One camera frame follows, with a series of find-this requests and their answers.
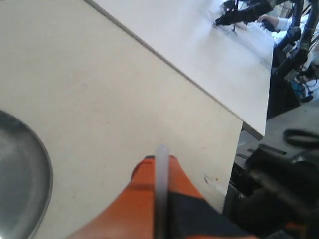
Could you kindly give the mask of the left gripper black orange-padded left finger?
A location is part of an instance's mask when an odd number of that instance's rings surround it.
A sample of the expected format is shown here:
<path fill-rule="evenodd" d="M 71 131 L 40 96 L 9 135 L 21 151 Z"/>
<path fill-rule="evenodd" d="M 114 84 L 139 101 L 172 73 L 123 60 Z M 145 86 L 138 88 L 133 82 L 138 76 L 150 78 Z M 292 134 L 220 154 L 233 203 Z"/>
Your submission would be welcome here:
<path fill-rule="evenodd" d="M 69 239 L 152 239 L 154 237 L 155 157 L 147 156 L 132 171 L 120 195 Z"/>

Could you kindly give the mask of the left gripper black orange-padded right finger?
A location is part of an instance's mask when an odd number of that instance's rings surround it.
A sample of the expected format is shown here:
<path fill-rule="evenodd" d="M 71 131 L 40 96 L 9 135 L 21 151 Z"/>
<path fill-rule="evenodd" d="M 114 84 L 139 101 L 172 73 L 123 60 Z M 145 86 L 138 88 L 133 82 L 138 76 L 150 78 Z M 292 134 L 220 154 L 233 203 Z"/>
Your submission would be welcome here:
<path fill-rule="evenodd" d="M 168 239 L 255 239 L 216 211 L 190 181 L 179 161 L 169 158 Z"/>

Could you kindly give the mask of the black robot base hardware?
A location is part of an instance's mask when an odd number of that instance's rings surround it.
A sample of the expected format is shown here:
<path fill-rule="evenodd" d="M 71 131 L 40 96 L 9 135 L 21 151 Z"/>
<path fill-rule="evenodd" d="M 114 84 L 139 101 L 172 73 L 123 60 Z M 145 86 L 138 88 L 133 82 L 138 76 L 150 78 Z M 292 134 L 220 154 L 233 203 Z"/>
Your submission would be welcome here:
<path fill-rule="evenodd" d="M 233 165 L 223 215 L 261 239 L 317 239 L 318 150 L 249 152 Z"/>

